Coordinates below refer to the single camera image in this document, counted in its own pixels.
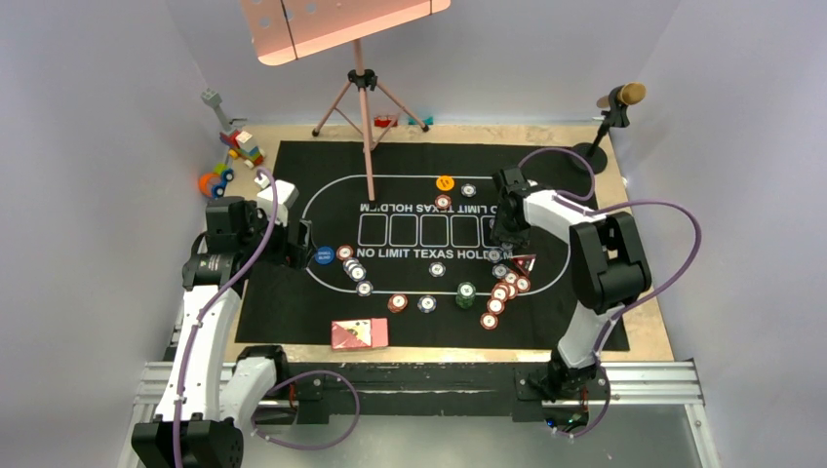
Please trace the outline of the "blue chips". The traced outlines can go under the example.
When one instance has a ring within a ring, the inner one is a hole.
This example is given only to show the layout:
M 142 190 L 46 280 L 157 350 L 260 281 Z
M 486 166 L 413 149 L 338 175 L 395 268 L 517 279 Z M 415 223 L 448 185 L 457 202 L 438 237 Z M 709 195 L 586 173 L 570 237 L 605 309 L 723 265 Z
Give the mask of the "blue chips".
M 504 251 L 501 249 L 489 249 L 486 251 L 486 259 L 492 264 L 492 275 L 497 279 L 504 278 L 510 271 L 504 263 Z
M 365 297 L 373 293 L 374 286 L 367 279 L 367 269 L 356 258 L 347 258 L 342 266 L 347 276 L 355 283 L 356 294 Z
M 460 193 L 465 198 L 473 198 L 477 195 L 477 188 L 474 184 L 464 183 L 460 187 Z

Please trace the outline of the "blue small blind button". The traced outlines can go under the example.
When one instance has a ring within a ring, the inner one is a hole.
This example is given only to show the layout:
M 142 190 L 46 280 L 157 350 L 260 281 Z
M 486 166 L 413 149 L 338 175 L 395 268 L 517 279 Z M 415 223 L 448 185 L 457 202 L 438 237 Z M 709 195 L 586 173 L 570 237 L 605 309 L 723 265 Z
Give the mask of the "blue small blind button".
M 317 249 L 314 260 L 319 265 L 329 265 L 336 260 L 336 252 L 329 246 L 323 246 Z

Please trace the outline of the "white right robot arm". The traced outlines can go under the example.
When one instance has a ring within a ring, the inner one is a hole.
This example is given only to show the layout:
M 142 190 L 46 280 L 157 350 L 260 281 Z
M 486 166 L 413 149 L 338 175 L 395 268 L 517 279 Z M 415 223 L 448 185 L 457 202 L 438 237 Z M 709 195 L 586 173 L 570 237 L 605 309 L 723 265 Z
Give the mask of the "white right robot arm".
M 552 396 L 569 397 L 596 376 L 601 351 L 622 309 L 651 286 L 636 222 L 628 213 L 600 214 L 531 183 L 518 167 L 499 170 L 492 180 L 498 195 L 495 243 L 524 247 L 536 228 L 569 248 L 576 305 L 542 380 Z

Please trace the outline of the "red poker chip stack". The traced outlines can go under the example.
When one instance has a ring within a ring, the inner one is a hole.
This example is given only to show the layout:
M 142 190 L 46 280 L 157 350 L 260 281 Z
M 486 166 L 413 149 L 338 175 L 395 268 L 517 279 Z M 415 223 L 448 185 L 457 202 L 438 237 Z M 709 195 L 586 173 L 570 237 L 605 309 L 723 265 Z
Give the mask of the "red poker chip stack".
M 387 308 L 391 313 L 400 313 L 404 311 L 409 304 L 408 297 L 405 294 L 392 294 L 387 301 Z

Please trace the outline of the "lone blue chip mid-table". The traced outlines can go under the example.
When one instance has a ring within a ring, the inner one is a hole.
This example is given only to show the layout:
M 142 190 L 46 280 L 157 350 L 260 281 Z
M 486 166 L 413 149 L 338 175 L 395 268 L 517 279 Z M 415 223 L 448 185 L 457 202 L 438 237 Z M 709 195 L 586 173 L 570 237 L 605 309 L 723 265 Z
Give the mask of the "lone blue chip mid-table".
M 428 267 L 429 274 L 434 278 L 443 277 L 446 271 L 446 266 L 442 262 L 432 262 Z

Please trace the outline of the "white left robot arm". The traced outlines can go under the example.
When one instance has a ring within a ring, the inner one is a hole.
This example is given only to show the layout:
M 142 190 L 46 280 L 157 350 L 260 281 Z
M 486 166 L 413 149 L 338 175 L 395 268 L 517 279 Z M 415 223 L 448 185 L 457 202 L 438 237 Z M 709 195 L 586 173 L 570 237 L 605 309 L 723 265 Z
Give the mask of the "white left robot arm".
M 182 267 L 182 324 L 161 401 L 134 426 L 131 446 L 146 467 L 238 467 L 263 397 L 290 389 L 287 357 L 278 345 L 248 347 L 228 382 L 220 380 L 229 328 L 254 265 L 304 270 L 316 248 L 312 224 L 289 222 L 295 187 L 266 168 L 261 202 L 233 196 L 209 202 L 207 228 Z

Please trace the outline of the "yellow big blind button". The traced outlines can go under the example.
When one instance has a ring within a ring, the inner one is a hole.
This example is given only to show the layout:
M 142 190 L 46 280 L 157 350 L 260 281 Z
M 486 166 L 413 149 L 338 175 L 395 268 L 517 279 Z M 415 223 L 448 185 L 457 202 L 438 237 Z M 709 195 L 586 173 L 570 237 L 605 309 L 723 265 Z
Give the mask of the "yellow big blind button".
M 449 175 L 439 175 L 435 180 L 435 186 L 442 192 L 449 192 L 454 189 L 455 181 Z

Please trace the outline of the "blue poker chip stack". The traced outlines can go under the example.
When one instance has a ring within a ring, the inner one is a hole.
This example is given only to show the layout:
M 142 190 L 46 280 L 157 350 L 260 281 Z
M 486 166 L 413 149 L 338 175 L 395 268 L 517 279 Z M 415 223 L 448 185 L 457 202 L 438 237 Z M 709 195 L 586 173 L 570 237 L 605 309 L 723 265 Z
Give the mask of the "blue poker chip stack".
M 437 300 L 433 295 L 423 295 L 417 301 L 417 308 L 422 313 L 432 313 L 437 308 Z

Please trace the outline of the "red triangular all-in marker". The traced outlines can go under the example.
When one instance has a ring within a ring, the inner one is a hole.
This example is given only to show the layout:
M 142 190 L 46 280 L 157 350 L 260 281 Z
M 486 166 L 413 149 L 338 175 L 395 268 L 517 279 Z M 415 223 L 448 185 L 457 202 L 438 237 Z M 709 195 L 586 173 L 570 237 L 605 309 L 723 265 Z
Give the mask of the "red triangular all-in marker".
M 530 276 L 536 261 L 536 255 L 532 253 L 516 254 L 511 257 L 511 261 L 523 276 Z

